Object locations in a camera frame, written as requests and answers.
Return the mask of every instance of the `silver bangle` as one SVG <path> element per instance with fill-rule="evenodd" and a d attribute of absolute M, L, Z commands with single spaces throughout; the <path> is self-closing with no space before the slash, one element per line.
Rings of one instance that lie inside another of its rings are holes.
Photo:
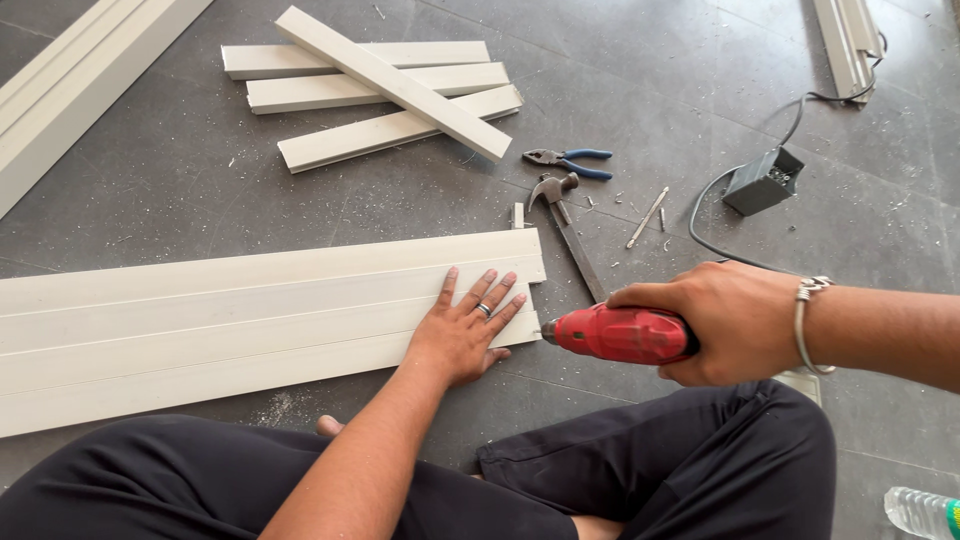
<path fill-rule="evenodd" d="M 800 281 L 800 286 L 797 287 L 797 309 L 793 317 L 793 332 L 797 336 L 797 350 L 800 351 L 800 358 L 804 360 L 807 369 L 817 375 L 829 375 L 837 368 L 835 366 L 820 368 L 810 360 L 810 354 L 806 351 L 806 342 L 804 341 L 804 307 L 810 301 L 811 293 L 824 290 L 831 285 L 833 285 L 833 281 L 827 276 L 817 276 L 815 278 L 803 278 Z"/>

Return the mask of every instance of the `drill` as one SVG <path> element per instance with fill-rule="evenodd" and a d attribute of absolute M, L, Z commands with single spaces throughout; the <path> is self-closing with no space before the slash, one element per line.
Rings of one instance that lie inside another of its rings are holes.
<path fill-rule="evenodd" d="M 578 355 L 632 364 L 663 365 L 700 351 L 700 341 L 673 311 L 597 304 L 544 323 L 543 339 Z"/>

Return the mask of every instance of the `hand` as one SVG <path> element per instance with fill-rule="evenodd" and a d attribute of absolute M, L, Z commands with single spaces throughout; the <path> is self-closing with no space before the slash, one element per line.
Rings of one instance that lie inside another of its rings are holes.
<path fill-rule="evenodd" d="M 669 283 L 624 287 L 607 306 L 669 309 L 690 325 L 700 353 L 661 366 L 662 378 L 684 386 L 735 384 L 802 364 L 793 334 L 800 279 L 734 261 L 704 262 Z"/>
<path fill-rule="evenodd" d="M 516 274 L 510 272 L 504 276 L 503 281 L 484 298 L 483 294 L 496 278 L 496 270 L 488 270 L 467 296 L 452 306 L 458 273 L 456 266 L 446 273 L 437 304 L 420 321 L 403 359 L 406 364 L 415 363 L 442 374 L 447 387 L 480 379 L 494 362 L 510 356 L 507 349 L 488 351 L 487 348 L 527 301 L 526 294 L 516 295 L 488 321 L 487 314 L 476 305 L 483 298 L 483 305 L 495 310 L 514 286 Z"/>

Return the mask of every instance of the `plastic water bottle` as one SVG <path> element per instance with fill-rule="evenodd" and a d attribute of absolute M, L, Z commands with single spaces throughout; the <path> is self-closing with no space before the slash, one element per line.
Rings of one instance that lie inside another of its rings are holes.
<path fill-rule="evenodd" d="M 960 540 L 960 501 L 908 487 L 883 496 L 887 517 L 899 528 L 930 540 Z"/>

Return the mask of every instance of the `power cord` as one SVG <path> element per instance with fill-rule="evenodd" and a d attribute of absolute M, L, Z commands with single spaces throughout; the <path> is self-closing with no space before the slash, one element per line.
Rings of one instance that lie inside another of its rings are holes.
<path fill-rule="evenodd" d="M 883 38 L 883 52 L 886 53 L 886 52 L 887 52 L 887 36 L 885 36 L 882 32 L 880 32 L 879 34 L 880 34 L 880 37 Z M 883 60 L 883 59 L 879 59 L 879 60 L 875 61 L 875 62 L 874 62 L 874 65 L 873 65 L 873 68 L 876 68 L 876 67 L 880 64 L 880 62 L 881 62 L 882 60 Z M 809 92 L 805 93 L 805 94 L 804 94 L 803 96 L 801 96 L 801 98 L 800 98 L 800 105 L 799 105 L 799 107 L 797 108 L 797 118 L 793 121 L 793 125 L 790 126 L 790 131 L 787 132 L 786 136 L 783 138 L 783 140 L 780 141 L 780 144 L 778 144 L 777 147 L 780 148 L 781 146 L 783 146 L 784 144 L 786 144 L 786 142 L 787 142 L 788 140 L 790 140 L 790 137 L 792 137 L 793 134 L 796 133 L 797 128 L 800 127 L 800 122 L 801 122 L 801 120 L 804 118 L 804 105 L 806 104 L 806 100 L 807 100 L 808 97 L 813 97 L 814 99 L 817 99 L 817 100 L 820 100 L 820 101 L 849 103 L 849 102 L 855 100 L 856 98 L 858 98 L 858 97 L 866 94 L 866 93 L 869 92 L 870 90 L 872 90 L 872 89 L 874 88 L 874 86 L 876 86 L 876 73 L 873 74 L 873 77 L 871 78 L 870 83 L 869 83 L 866 87 L 864 87 L 862 90 L 860 90 L 860 91 L 858 91 L 858 92 L 856 92 L 856 93 L 853 93 L 853 94 L 851 94 L 851 95 L 849 95 L 849 96 L 847 96 L 847 97 L 827 96 L 827 95 L 822 94 L 822 93 L 820 93 L 820 92 L 814 92 L 814 91 L 809 91 Z M 751 266 L 756 266 L 756 267 L 758 267 L 758 268 L 764 268 L 764 269 L 766 269 L 766 270 L 773 270 L 774 272 L 784 272 L 784 273 L 787 273 L 787 274 L 794 274 L 794 275 L 797 275 L 797 276 L 802 276 L 803 274 L 798 274 L 797 272 L 793 272 L 793 271 L 790 271 L 790 270 L 784 270 L 784 269 L 782 269 L 782 268 L 778 268 L 778 267 L 776 267 L 776 266 L 772 266 L 772 265 L 770 265 L 770 264 L 766 264 L 766 263 L 764 263 L 764 262 L 760 262 L 759 260 L 754 260 L 754 259 L 752 259 L 752 258 L 742 257 L 742 256 L 739 256 L 739 255 L 737 255 L 737 254 L 731 253 L 731 252 L 729 252 L 729 251 L 727 251 L 727 250 L 725 250 L 725 249 L 718 248 L 718 247 L 714 246 L 713 244 L 711 244 L 711 243 L 707 242 L 706 240 L 704 240 L 699 234 L 696 233 L 696 231 L 693 230 L 694 222 L 695 222 L 696 219 L 697 219 L 697 213 L 700 211 L 700 205 L 701 205 L 701 203 L 704 202 L 704 199 L 707 198 L 707 193 L 708 193 L 711 189 L 713 189 L 713 187 L 714 187 L 715 185 L 717 185 L 717 183 L 719 183 L 719 182 L 720 182 L 721 180 L 723 180 L 724 178 L 726 178 L 726 177 L 732 175 L 733 173 L 735 173 L 735 172 L 737 171 L 737 169 L 739 169 L 739 168 L 742 167 L 742 166 L 743 166 L 743 165 L 737 165 L 737 166 L 734 167 L 733 169 L 730 169 L 729 171 L 723 173 L 722 175 L 714 178 L 712 181 L 710 181 L 709 184 L 707 184 L 707 187 L 704 187 L 704 190 L 700 193 L 700 196 L 697 197 L 697 201 L 696 201 L 696 203 L 694 203 L 694 205 L 693 205 L 693 211 L 690 213 L 690 222 L 687 224 L 687 229 L 688 229 L 689 232 L 690 232 L 690 237 L 693 238 L 693 240 L 696 241 L 698 244 L 704 246 L 705 248 L 711 250 L 713 253 L 715 253 L 715 254 L 717 254 L 717 255 L 719 255 L 719 256 L 722 256 L 722 257 L 725 257 L 725 258 L 729 258 L 729 259 L 731 259 L 731 260 L 736 260 L 736 261 L 739 261 L 739 262 L 743 262 L 744 264 L 750 264 Z"/>

